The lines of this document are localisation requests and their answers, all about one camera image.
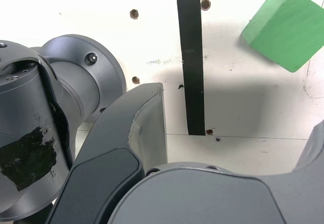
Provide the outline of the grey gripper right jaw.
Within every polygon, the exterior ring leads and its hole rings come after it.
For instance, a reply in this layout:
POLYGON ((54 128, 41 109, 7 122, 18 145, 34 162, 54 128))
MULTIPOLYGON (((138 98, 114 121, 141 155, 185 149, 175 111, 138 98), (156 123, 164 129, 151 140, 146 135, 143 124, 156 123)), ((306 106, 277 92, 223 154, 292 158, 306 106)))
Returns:
POLYGON ((323 124, 291 172, 164 168, 132 187, 109 223, 323 223, 323 124))

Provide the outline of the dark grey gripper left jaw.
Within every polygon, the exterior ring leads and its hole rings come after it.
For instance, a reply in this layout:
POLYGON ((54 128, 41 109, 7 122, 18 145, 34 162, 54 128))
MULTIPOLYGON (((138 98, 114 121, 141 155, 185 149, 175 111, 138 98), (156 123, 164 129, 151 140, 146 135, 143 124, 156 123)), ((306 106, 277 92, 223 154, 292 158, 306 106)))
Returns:
POLYGON ((47 222, 107 223, 146 171, 167 161, 163 85, 142 84, 94 123, 47 222))

